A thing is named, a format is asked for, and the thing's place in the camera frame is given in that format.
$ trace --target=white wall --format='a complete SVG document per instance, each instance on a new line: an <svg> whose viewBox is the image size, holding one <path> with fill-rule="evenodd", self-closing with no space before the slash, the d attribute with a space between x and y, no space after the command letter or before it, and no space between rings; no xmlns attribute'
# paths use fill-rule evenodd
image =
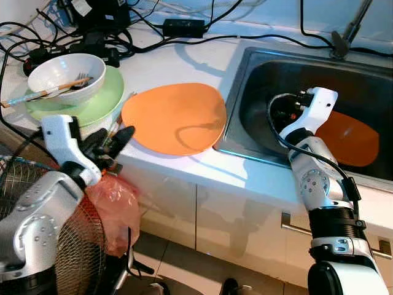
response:
<svg viewBox="0 0 393 295"><path fill-rule="evenodd" d="M136 6L140 9L151 9L155 0L141 0ZM208 7L211 0L161 0L168 4L180 4L189 9ZM226 11L235 0L216 0L215 15ZM249 15L242 18L245 22L257 22L271 26L284 26L298 28L300 19L300 0L244 0L243 4L263 2ZM338 30L344 31L346 25L354 18L362 0L305 0L305 28L308 31L321 31L330 33ZM226 19L237 17L247 12L250 7L240 5ZM174 12L162 5L157 6L158 11ZM374 0L371 4L357 38L367 38L376 41L393 41L393 0Z"/></svg>

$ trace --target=faucet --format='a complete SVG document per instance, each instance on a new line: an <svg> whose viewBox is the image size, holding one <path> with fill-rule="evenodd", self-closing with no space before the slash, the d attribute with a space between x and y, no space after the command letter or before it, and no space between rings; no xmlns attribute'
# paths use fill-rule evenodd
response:
<svg viewBox="0 0 393 295"><path fill-rule="evenodd" d="M332 32L332 41L334 49L331 53L333 58L343 59L349 52L352 41L355 39L357 32L360 29L360 23L362 22L364 15L370 7L373 0L363 0L360 9L353 21L351 21L345 29L344 35L341 37L337 31Z"/></svg>

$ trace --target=orange plate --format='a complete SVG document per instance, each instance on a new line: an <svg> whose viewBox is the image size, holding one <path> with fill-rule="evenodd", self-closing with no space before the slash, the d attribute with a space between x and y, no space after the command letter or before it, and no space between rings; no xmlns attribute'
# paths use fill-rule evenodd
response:
<svg viewBox="0 0 393 295"><path fill-rule="evenodd" d="M134 138L163 154L193 155L220 138L227 121L225 103L213 87L200 83L166 85L131 97L122 109Z"/></svg>
<svg viewBox="0 0 393 295"><path fill-rule="evenodd" d="M363 122L333 111L328 121L316 132L339 163L364 167L379 153L379 134Z"/></svg>

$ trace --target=white bowl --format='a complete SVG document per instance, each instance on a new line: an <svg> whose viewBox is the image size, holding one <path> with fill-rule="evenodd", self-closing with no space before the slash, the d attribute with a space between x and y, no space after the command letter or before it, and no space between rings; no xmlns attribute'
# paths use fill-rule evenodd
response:
<svg viewBox="0 0 393 295"><path fill-rule="evenodd" d="M88 101L104 84L106 66L102 59L86 53L55 57L39 65L29 76L31 91L38 92L75 81L79 73L93 79L82 89L51 98L61 104L79 105Z"/></svg>

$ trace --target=green plate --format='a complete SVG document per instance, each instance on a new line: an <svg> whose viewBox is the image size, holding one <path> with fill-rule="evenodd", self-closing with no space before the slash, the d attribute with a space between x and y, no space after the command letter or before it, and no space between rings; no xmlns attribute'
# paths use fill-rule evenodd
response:
<svg viewBox="0 0 393 295"><path fill-rule="evenodd" d="M41 120L47 115L76 116L79 126L85 127L108 116L121 102L124 91L122 74L116 68L106 67L105 81L99 92L80 106L67 106L48 100L30 101L28 113Z"/></svg>

